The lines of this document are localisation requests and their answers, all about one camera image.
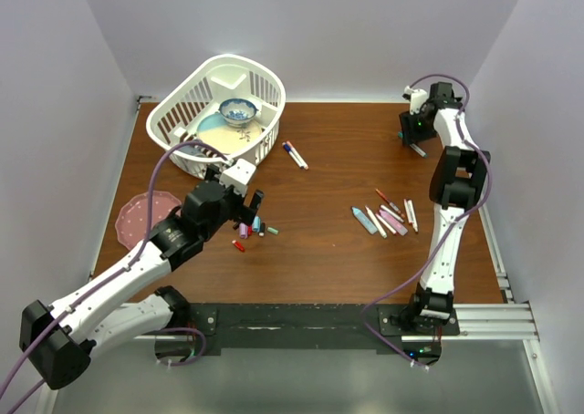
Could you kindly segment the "light blue marker cap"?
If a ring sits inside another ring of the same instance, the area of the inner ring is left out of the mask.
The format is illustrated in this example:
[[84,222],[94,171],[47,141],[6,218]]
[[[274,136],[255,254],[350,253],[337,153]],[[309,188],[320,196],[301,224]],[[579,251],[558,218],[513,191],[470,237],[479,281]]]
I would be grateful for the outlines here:
[[261,228],[261,219],[259,216],[256,216],[252,222],[251,230],[253,233],[258,233]]

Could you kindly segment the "teal capped white marker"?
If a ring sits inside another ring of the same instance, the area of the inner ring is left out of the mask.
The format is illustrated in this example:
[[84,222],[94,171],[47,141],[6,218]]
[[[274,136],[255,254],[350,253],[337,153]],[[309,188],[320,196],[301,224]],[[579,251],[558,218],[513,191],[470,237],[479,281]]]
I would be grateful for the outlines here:
[[[401,140],[403,139],[403,135],[402,135],[402,132],[401,131],[398,132],[398,137]],[[416,145],[416,144],[410,144],[409,147],[412,150],[414,150],[421,157],[423,157],[423,158],[427,158],[428,157],[427,153],[424,150],[422,150],[418,145]]]

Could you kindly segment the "purple highlighter cap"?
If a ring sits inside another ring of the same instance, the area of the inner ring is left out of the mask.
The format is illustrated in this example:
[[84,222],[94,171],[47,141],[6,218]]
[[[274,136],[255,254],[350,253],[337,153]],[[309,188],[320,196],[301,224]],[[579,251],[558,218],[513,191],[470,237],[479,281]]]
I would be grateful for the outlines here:
[[244,223],[239,224],[239,236],[241,239],[246,239],[248,237],[248,226]]

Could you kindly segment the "red ink gel pen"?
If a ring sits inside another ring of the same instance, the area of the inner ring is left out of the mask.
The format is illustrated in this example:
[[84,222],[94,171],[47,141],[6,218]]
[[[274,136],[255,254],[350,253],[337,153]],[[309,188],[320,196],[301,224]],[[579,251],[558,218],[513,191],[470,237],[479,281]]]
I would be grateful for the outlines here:
[[396,218],[400,218],[400,220],[403,222],[405,220],[405,214],[402,212],[402,210],[398,207],[398,205],[396,203],[394,203],[388,196],[386,196],[381,190],[379,190],[378,188],[375,189],[375,192],[381,197],[381,199],[385,202],[385,204],[388,206],[388,208],[390,209],[390,211],[392,212],[392,214],[396,217]]

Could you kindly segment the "red cap white marker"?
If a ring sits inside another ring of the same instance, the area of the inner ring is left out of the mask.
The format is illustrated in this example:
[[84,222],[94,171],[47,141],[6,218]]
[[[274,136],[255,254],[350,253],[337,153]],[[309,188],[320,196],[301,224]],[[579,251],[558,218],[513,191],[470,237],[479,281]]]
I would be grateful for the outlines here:
[[418,226],[418,223],[417,223],[417,218],[416,218],[416,214],[415,214],[415,211],[414,211],[414,207],[413,207],[412,200],[405,199],[404,200],[404,207],[405,207],[405,210],[406,210],[406,215],[407,215],[409,224],[412,226],[414,232],[415,233],[418,233],[419,232],[419,226]]

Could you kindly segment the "purple highlighter marker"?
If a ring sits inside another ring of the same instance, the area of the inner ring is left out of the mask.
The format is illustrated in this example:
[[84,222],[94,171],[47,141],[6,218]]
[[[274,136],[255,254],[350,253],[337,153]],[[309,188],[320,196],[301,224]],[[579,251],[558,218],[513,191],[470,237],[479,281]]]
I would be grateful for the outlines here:
[[398,219],[396,214],[390,213],[390,210],[387,206],[380,206],[380,215],[387,222],[387,224],[389,224],[391,228],[396,231],[396,233],[401,236],[407,234],[408,230],[403,224],[403,221]]

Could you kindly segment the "light blue capped marker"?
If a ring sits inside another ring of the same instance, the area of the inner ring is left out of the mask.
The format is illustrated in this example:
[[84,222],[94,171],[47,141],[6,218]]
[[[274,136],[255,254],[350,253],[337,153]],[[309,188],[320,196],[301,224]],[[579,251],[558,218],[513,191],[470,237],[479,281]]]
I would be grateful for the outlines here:
[[366,215],[360,208],[352,206],[351,211],[355,219],[369,234],[375,234],[378,231],[377,227],[370,220],[369,216]]

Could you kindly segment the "black capped white marker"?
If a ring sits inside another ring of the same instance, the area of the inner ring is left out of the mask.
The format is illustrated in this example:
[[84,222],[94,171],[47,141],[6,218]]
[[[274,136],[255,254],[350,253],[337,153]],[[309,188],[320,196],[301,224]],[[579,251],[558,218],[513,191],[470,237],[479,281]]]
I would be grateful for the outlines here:
[[379,214],[379,213],[374,213],[375,217],[378,219],[378,221],[393,235],[397,234],[397,231]]

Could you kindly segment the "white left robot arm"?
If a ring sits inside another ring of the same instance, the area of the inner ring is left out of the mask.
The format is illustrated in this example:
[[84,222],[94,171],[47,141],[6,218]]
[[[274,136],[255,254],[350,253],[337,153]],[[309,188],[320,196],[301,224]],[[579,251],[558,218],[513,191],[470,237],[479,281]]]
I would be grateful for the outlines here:
[[199,254],[224,223],[251,224],[264,194],[257,190],[246,202],[246,192],[245,186],[217,180],[199,183],[110,269],[51,305],[28,305],[19,345],[43,381],[61,389],[117,344],[153,331],[179,334],[186,329],[190,304],[171,286],[158,288],[138,304],[126,301]]

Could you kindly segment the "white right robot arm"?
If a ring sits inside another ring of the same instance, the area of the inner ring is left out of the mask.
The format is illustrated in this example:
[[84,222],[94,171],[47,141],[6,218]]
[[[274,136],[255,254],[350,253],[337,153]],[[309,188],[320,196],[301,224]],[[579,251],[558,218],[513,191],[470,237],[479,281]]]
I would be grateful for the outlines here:
[[414,146],[434,137],[443,150],[429,187],[434,225],[428,261],[417,276],[410,302],[394,317],[402,331],[425,335],[454,317],[454,271],[465,224],[480,208],[488,177],[490,153],[478,148],[465,124],[465,105],[450,81],[428,91],[413,84],[404,89],[409,110],[400,115],[401,138]]

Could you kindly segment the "cream and blue plate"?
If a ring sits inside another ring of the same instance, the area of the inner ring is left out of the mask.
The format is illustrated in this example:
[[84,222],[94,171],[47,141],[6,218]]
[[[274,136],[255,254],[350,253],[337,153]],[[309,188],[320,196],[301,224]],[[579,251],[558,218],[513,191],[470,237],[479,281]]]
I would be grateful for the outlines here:
[[201,121],[197,128],[198,139],[222,152],[233,154],[254,144],[263,133],[255,120],[236,128],[229,126],[219,113],[214,113]]

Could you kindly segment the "pink dotted plate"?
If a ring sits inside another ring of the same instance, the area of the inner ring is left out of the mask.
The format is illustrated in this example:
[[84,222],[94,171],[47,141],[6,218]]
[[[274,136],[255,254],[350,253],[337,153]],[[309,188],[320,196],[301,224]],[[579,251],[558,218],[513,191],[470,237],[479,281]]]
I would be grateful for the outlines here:
[[[152,198],[152,221],[154,225],[163,220],[181,201],[167,191],[154,191]],[[115,222],[118,242],[126,249],[133,249],[145,234],[148,193],[132,197],[121,209]]]

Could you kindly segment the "blue patterned bowl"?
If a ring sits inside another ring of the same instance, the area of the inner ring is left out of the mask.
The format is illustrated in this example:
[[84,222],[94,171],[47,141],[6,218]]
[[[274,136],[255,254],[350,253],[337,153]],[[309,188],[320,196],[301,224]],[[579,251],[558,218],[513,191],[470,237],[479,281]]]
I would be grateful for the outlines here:
[[257,114],[256,105],[243,98],[230,98],[219,106],[219,113],[225,122],[231,127],[243,127],[247,125]]

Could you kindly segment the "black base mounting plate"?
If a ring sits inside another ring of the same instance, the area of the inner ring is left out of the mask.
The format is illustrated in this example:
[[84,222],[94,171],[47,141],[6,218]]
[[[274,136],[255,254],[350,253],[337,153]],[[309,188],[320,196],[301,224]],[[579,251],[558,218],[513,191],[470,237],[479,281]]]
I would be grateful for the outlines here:
[[399,304],[367,310],[351,304],[190,304],[171,319],[170,327],[202,332],[209,356],[245,348],[373,349],[390,354],[385,341],[402,347],[407,336],[428,338],[433,344],[460,334],[456,315],[445,322],[407,316],[407,306]]

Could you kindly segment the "aluminium frame rail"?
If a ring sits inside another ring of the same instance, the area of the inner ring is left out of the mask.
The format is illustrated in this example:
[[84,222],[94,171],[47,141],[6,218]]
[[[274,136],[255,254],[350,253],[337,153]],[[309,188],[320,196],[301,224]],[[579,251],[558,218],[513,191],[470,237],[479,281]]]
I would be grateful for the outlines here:
[[504,303],[457,306],[463,329],[461,337],[473,341],[520,341],[542,410],[545,413],[559,413],[560,406],[541,350],[531,304],[515,300],[487,206],[482,204],[478,213]]

